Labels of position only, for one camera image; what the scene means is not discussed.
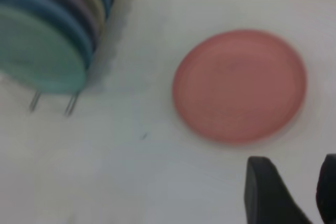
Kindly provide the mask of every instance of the pink plate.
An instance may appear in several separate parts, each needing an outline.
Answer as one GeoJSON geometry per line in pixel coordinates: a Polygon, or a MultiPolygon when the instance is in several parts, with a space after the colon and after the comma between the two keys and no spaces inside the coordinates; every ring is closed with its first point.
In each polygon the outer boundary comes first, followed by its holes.
{"type": "Polygon", "coordinates": [[[248,144],[283,128],[305,99],[299,55],[278,37],[255,30],[214,36],[179,66],[173,100],[185,123],[218,142],[248,144]]]}

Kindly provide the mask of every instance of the metal rack wire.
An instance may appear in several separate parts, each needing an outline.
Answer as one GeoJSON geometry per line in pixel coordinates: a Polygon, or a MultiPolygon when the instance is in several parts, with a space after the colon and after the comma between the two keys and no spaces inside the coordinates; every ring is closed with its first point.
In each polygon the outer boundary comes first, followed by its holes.
{"type": "MultiPolygon", "coordinates": [[[[39,91],[35,92],[35,95],[34,95],[32,101],[31,101],[31,103],[29,105],[29,111],[31,113],[33,113],[33,112],[36,111],[37,104],[38,104],[38,102],[39,102],[39,100],[40,100],[40,98],[41,98],[42,95],[43,94],[41,92],[39,92],[39,91]]],[[[66,108],[66,110],[64,112],[64,115],[66,117],[70,117],[73,114],[79,96],[80,96],[80,93],[76,93],[76,94],[74,94],[74,95],[71,96],[70,101],[69,101],[69,103],[67,105],[67,108],[66,108]]]]}

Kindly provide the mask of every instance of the green plate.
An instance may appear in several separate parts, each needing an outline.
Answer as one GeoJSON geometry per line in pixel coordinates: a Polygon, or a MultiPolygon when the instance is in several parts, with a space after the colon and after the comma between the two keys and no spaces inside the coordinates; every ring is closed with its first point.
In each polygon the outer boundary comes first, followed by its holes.
{"type": "Polygon", "coordinates": [[[86,71],[80,52],[47,22],[0,6],[0,69],[42,93],[82,90],[86,71]]]}

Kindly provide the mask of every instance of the stack of plates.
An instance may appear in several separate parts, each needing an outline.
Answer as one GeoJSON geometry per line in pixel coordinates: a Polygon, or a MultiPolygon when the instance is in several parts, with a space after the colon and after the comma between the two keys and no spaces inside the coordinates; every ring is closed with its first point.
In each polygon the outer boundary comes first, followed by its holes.
{"type": "Polygon", "coordinates": [[[113,0],[0,0],[0,70],[42,93],[76,93],[113,0]]]}

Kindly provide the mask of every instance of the white surface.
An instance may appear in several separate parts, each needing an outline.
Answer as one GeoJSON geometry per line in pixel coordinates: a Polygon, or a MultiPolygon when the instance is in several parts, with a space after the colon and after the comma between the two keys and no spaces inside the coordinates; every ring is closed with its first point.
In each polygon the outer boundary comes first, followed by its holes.
{"type": "Polygon", "coordinates": [[[66,100],[46,97],[28,115],[26,91],[3,84],[1,223],[246,223],[251,155],[270,157],[297,203],[322,223],[314,194],[325,155],[336,152],[336,0],[118,0],[109,30],[95,85],[71,118],[61,114],[66,100]],[[171,102],[183,57],[237,28],[278,34],[309,71],[295,123],[244,148],[194,135],[171,102]]]}

